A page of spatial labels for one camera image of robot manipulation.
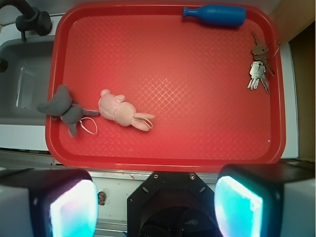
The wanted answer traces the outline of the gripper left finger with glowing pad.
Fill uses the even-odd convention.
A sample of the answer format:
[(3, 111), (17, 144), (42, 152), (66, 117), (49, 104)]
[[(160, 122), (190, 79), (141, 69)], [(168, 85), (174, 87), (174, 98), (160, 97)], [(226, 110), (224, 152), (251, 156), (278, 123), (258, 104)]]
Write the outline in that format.
[(97, 187), (83, 169), (3, 169), (2, 237), (91, 237), (98, 217)]

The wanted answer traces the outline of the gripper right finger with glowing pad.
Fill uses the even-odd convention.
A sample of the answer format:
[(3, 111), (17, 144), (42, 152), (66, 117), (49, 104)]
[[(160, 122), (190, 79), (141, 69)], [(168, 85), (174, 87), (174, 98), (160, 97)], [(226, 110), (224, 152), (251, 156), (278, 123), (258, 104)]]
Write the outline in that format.
[(218, 175), (214, 208), (225, 237), (314, 237), (313, 164), (228, 164)]

